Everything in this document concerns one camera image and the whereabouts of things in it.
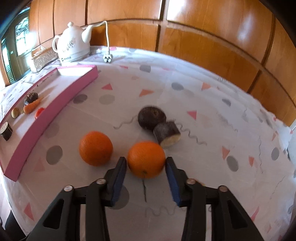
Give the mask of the orange fruit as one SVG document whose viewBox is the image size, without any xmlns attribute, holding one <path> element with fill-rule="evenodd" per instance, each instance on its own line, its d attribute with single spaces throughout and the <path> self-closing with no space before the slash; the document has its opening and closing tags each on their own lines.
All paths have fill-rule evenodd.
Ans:
<svg viewBox="0 0 296 241">
<path fill-rule="evenodd" d="M 130 171 L 137 178 L 151 179 L 158 176 L 166 161 L 163 148 L 154 142 L 145 141 L 134 144 L 127 155 Z"/>
<path fill-rule="evenodd" d="M 79 143 L 79 154 L 82 160 L 91 166 L 107 164 L 113 152 L 113 144 L 104 133 L 91 131 Z"/>
</svg>

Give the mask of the dark yam chunk pale end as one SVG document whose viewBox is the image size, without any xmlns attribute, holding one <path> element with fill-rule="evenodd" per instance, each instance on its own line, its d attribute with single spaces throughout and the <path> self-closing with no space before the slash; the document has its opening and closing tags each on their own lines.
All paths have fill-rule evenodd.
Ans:
<svg viewBox="0 0 296 241">
<path fill-rule="evenodd" d="M 165 149 L 177 143 L 181 138 L 181 133 L 174 121 L 167 121 L 154 128 L 154 136 L 158 144 Z"/>
</svg>

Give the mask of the dark cut yam piece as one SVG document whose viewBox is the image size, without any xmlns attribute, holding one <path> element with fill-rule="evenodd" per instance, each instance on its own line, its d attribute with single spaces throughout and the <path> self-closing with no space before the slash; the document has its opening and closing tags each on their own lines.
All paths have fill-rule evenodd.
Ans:
<svg viewBox="0 0 296 241">
<path fill-rule="evenodd" d="M 0 129 L 0 134 L 4 138 L 5 141 L 8 141 L 12 136 L 13 130 L 10 124 L 6 121 L 2 124 Z"/>
</svg>

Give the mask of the red tomato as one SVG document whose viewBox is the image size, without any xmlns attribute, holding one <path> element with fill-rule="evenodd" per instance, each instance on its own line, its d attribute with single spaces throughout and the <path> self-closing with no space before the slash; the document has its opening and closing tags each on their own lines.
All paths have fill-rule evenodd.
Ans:
<svg viewBox="0 0 296 241">
<path fill-rule="evenodd" d="M 35 119 L 37 119 L 44 110 L 45 108 L 39 108 L 35 113 Z"/>
</svg>

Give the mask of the small orange carrot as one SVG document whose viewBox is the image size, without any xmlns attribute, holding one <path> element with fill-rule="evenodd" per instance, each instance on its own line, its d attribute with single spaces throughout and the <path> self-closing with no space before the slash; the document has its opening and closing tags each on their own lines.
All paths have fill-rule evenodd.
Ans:
<svg viewBox="0 0 296 241">
<path fill-rule="evenodd" d="M 41 101 L 43 100 L 43 97 L 40 97 L 38 99 L 36 99 L 35 101 L 33 101 L 32 103 L 27 104 L 26 106 L 23 107 L 23 113 L 24 114 L 30 114 L 32 113 L 41 103 Z"/>
</svg>

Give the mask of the small yellow potato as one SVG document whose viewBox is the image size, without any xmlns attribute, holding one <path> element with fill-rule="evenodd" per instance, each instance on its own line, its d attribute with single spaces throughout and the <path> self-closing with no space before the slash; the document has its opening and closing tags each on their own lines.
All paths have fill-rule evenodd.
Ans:
<svg viewBox="0 0 296 241">
<path fill-rule="evenodd" d="M 11 117 L 16 119 L 20 115 L 20 110 L 18 108 L 13 108 L 11 110 Z"/>
</svg>

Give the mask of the dark brown taro root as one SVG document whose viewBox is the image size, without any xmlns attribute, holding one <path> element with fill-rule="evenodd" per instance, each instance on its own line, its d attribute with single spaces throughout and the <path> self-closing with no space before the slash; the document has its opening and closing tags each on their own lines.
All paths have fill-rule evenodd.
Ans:
<svg viewBox="0 0 296 241">
<path fill-rule="evenodd" d="M 29 92 L 26 95 L 25 99 L 24 99 L 23 105 L 24 106 L 27 106 L 28 104 L 36 101 L 38 98 L 39 98 L 38 93 L 36 93 L 36 92 Z"/>
</svg>

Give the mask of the patterned white tablecloth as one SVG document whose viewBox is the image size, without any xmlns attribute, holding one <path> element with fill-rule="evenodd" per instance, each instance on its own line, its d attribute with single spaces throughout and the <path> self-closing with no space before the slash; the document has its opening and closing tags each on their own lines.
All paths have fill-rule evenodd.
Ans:
<svg viewBox="0 0 296 241">
<path fill-rule="evenodd" d="M 1 99 L 1 169 L 30 240 L 283 240 L 295 200 L 290 127 L 183 60 L 94 47 Z"/>
</svg>

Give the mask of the dark round root vegetable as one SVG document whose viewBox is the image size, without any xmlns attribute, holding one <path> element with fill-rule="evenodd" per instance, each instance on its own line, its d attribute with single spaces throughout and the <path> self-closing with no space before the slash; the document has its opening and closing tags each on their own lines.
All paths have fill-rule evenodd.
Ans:
<svg viewBox="0 0 296 241">
<path fill-rule="evenodd" d="M 138 113 L 138 124 L 145 130 L 153 131 L 154 128 L 167 120 L 165 113 L 155 106 L 146 106 Z"/>
</svg>

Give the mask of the pink shallow tray box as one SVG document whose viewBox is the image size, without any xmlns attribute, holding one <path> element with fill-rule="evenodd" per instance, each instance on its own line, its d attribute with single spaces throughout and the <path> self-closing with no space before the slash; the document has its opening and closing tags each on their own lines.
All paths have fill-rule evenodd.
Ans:
<svg viewBox="0 0 296 241">
<path fill-rule="evenodd" d="M 13 101 L 1 121 L 1 170 L 17 181 L 37 140 L 57 114 L 98 77 L 95 65 L 51 70 Z"/>
</svg>

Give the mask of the ornate silver tissue box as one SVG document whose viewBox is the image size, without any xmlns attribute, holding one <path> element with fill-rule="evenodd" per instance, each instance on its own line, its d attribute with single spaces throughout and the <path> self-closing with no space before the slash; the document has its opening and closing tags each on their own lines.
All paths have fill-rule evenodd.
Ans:
<svg viewBox="0 0 296 241">
<path fill-rule="evenodd" d="M 45 48 L 43 46 L 36 47 L 31 51 L 29 67 L 33 73 L 40 72 L 49 63 L 58 59 L 58 54 L 54 52 L 52 47 Z"/>
</svg>

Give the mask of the wooden door with glass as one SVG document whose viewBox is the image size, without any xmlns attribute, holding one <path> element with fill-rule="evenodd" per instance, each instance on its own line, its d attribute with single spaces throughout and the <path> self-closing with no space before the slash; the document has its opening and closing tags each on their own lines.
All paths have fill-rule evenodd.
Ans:
<svg viewBox="0 0 296 241">
<path fill-rule="evenodd" d="M 2 57 L 9 84 L 16 83 L 30 71 L 29 12 L 28 6 L 21 10 L 1 39 Z"/>
</svg>

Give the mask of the white ceramic electric kettle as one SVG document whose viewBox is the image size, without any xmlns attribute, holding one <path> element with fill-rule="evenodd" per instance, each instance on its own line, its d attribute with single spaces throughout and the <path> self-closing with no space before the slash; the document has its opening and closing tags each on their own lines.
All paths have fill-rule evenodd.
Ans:
<svg viewBox="0 0 296 241">
<path fill-rule="evenodd" d="M 86 29 L 69 22 L 62 35 L 56 35 L 52 42 L 52 49 L 58 54 L 62 65 L 81 60 L 90 54 L 90 40 L 93 25 Z"/>
</svg>

